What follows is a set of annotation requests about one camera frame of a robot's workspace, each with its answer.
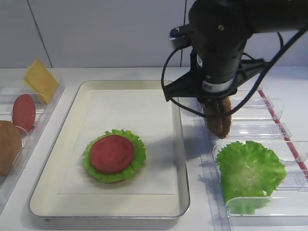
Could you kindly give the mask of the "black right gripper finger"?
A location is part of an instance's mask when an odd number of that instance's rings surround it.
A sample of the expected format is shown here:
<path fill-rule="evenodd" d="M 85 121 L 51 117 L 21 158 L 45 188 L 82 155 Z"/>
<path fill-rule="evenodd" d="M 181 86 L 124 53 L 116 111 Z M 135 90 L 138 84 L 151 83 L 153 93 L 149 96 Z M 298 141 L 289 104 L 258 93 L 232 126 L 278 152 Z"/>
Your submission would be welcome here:
<path fill-rule="evenodd" d="M 223 100 L 218 100 L 216 102 L 216 117 L 222 119 L 224 116 L 224 104 Z"/>

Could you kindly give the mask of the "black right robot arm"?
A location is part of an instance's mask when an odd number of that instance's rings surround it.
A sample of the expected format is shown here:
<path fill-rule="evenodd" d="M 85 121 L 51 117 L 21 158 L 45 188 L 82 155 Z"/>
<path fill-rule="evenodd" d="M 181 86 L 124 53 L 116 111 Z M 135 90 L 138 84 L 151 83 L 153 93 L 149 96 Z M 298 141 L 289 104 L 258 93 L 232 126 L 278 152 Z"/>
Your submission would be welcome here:
<path fill-rule="evenodd" d="M 257 80 L 233 109 L 214 115 L 227 117 L 243 107 L 265 75 L 308 30 L 305 0 L 197 0 L 189 10 L 189 22 L 169 33 L 175 51 L 192 47 L 190 70 L 170 84 L 162 83 L 166 101 L 195 98 L 218 107 L 250 78 Z M 247 41 L 257 33 L 295 31 L 295 35 L 270 61 L 244 60 Z"/>

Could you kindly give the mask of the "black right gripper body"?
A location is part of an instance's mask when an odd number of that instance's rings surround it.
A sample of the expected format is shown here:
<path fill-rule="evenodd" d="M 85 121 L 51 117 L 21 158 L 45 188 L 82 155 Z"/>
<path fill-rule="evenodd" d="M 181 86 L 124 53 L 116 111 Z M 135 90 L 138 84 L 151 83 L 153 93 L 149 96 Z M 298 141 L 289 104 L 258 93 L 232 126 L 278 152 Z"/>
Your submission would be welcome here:
<path fill-rule="evenodd" d="M 243 60 L 244 47 L 245 43 L 194 46 L 190 54 L 190 70 L 163 86 L 166 101 L 176 97 L 220 101 L 235 94 L 239 86 L 268 66 L 264 59 Z"/>

